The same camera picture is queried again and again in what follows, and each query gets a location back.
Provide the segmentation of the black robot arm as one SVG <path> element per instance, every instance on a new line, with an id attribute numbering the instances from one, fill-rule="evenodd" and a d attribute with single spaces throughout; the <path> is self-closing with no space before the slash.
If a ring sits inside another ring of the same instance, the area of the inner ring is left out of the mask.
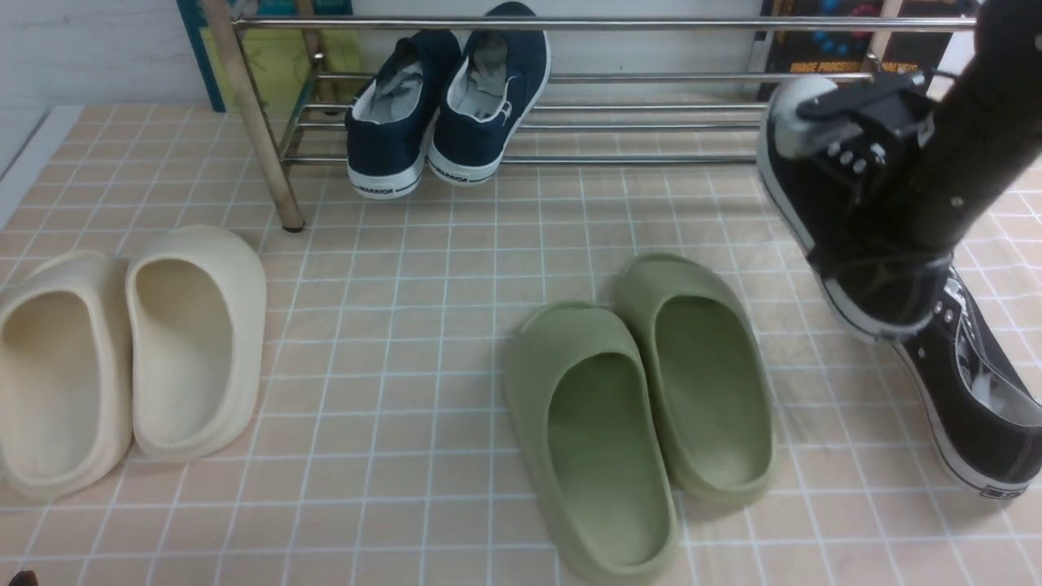
<path id="1" fill-rule="evenodd" d="M 830 243 L 870 257 L 948 255 L 1040 156 L 1040 4 L 983 4 L 974 56 L 938 101 L 911 74 L 878 74 L 800 99 L 774 116 L 774 131 L 785 157 L 849 145 L 867 158 Z"/>

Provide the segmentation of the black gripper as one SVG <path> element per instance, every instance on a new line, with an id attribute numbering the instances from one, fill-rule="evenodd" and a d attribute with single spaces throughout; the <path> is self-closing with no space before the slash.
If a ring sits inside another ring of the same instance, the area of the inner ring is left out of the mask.
<path id="1" fill-rule="evenodd" d="M 850 203 L 869 203 L 922 156 L 919 135 L 935 108 L 926 93 L 931 78 L 931 72 L 880 72 L 798 104 L 798 119 L 824 140 L 812 160 L 850 190 Z"/>

